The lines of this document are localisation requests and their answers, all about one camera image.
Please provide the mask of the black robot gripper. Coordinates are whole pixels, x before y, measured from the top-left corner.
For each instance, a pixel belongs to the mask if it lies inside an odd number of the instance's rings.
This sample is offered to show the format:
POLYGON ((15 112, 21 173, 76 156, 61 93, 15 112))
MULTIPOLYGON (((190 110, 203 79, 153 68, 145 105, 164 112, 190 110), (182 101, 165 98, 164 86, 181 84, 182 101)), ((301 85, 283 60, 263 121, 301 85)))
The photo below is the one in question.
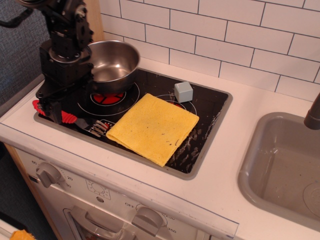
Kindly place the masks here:
POLYGON ((91 49, 87 46, 72 58, 66 58, 53 51, 52 41, 43 42, 39 48, 41 71, 44 83, 36 93, 39 108, 44 110, 45 116, 56 124, 62 123, 62 108, 59 102, 76 90, 73 95, 72 113, 78 118, 88 118, 88 100, 90 92, 87 84, 92 78, 94 65, 90 62, 91 49))

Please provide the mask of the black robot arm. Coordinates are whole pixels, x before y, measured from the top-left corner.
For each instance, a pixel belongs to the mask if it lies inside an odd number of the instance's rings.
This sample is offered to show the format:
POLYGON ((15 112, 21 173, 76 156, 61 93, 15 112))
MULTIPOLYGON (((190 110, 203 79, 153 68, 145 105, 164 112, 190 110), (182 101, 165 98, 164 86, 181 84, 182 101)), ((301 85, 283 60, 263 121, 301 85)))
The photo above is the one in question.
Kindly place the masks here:
POLYGON ((49 40, 40 45, 40 64, 44 83, 36 93, 39 107, 55 123, 62 123, 61 101, 92 80, 89 62, 93 31, 87 21, 82 0, 20 0, 45 18, 49 40))

